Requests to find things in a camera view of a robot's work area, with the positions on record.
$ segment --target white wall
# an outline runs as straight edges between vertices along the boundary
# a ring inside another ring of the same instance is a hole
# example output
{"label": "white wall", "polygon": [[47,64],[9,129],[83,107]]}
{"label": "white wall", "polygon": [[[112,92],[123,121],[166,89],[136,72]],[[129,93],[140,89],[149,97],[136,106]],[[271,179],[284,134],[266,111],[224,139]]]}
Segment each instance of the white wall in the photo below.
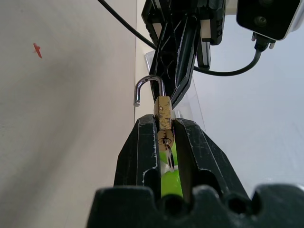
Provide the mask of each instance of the white wall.
{"label": "white wall", "polygon": [[[211,70],[230,71],[254,55],[252,32],[226,17],[224,37],[211,49]],[[247,73],[194,73],[207,134],[226,153],[245,189],[304,184],[304,27],[263,52]]]}
{"label": "white wall", "polygon": [[[107,2],[136,26],[136,0]],[[97,0],[0,2],[1,228],[85,227],[133,127],[134,80],[135,37]]]}

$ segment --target black cable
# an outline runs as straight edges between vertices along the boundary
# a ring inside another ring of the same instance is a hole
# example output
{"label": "black cable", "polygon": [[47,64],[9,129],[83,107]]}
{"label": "black cable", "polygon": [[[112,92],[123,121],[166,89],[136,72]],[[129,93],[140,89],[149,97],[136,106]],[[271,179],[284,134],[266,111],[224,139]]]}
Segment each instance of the black cable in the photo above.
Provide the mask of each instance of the black cable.
{"label": "black cable", "polygon": [[[103,7],[106,8],[109,13],[111,13],[126,29],[128,29],[131,33],[133,33],[138,39],[140,39],[142,42],[144,42],[146,45],[150,46],[154,50],[156,49],[155,45],[150,42],[147,38],[145,38],[142,34],[140,34],[138,31],[136,31],[131,25],[128,24],[116,11],[108,5],[108,3],[105,2],[105,0],[98,0],[100,4],[103,5]],[[256,54],[251,61],[246,67],[236,70],[236,71],[230,71],[230,72],[217,72],[217,71],[211,71],[211,70],[203,70],[198,68],[197,66],[194,67],[194,70],[207,74],[207,75],[214,75],[214,76],[234,76],[234,75],[239,75],[242,74],[251,68],[253,68],[257,62],[259,61],[261,57],[261,51],[256,50]]]}
{"label": "black cable", "polygon": [[214,75],[214,76],[234,76],[234,75],[240,75],[248,70],[250,70],[251,68],[253,68],[257,62],[259,61],[260,57],[261,57],[261,51],[256,50],[256,54],[253,57],[253,60],[251,61],[251,63],[249,63],[246,67],[236,70],[236,71],[230,71],[230,72],[217,72],[217,71],[211,71],[211,70],[202,70],[200,68],[198,68],[197,66],[194,67],[194,70],[201,72],[203,74],[207,74],[207,75]]}

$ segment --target red mark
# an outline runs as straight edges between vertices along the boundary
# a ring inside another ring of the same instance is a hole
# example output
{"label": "red mark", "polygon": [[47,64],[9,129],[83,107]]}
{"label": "red mark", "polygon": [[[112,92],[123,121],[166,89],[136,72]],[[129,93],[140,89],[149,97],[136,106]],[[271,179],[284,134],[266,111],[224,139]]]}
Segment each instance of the red mark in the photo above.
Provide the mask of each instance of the red mark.
{"label": "red mark", "polygon": [[41,53],[40,53],[40,47],[36,43],[34,43],[34,48],[35,48],[35,53],[37,53],[38,56],[40,58],[42,58]]}

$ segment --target green object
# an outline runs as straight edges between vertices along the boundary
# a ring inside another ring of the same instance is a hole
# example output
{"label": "green object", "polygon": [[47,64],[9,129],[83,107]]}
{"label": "green object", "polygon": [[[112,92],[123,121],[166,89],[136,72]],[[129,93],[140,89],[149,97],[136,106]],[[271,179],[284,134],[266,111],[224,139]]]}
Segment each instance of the green object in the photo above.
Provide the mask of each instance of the green object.
{"label": "green object", "polygon": [[[173,160],[174,160],[174,165],[177,165],[177,155],[176,155],[176,145],[175,145],[175,141],[173,143],[173,146],[171,148],[172,153],[173,153]],[[160,159],[162,162],[167,163],[167,155],[166,155],[166,151],[160,151]]]}
{"label": "green object", "polygon": [[161,196],[175,194],[182,197],[179,171],[166,172],[161,177]]}

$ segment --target open shackle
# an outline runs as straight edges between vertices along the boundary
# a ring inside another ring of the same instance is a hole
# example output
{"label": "open shackle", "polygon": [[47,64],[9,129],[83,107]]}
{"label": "open shackle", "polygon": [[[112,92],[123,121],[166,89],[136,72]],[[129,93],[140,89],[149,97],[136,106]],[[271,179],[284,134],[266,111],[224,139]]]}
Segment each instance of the open shackle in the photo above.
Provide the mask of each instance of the open shackle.
{"label": "open shackle", "polygon": [[143,77],[141,80],[138,81],[138,83],[135,86],[134,91],[134,107],[139,107],[140,104],[140,93],[141,93],[141,87],[143,84],[145,84],[148,81],[157,81],[160,91],[160,96],[166,96],[165,92],[165,84],[161,77],[156,75],[148,75],[146,77]]}

